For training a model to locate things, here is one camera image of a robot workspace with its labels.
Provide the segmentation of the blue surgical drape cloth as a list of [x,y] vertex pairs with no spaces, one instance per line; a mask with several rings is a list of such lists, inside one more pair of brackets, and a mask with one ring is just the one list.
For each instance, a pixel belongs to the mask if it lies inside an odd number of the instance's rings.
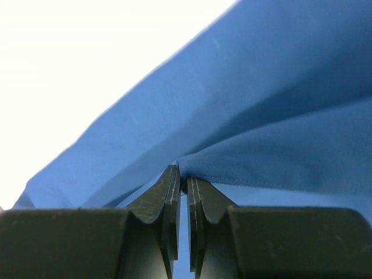
[[371,2],[240,1],[99,116],[11,209],[123,208],[180,170],[239,206],[358,211],[371,225]]

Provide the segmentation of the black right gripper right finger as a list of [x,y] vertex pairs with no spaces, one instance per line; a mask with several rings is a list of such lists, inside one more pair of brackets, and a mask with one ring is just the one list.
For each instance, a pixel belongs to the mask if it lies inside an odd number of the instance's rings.
[[371,225],[356,210],[239,206],[187,180],[196,278],[370,278]]

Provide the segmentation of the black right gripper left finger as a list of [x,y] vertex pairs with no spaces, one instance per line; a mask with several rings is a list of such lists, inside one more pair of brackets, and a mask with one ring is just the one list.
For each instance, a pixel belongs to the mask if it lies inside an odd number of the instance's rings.
[[123,208],[1,213],[2,278],[172,278],[178,258],[180,170]]

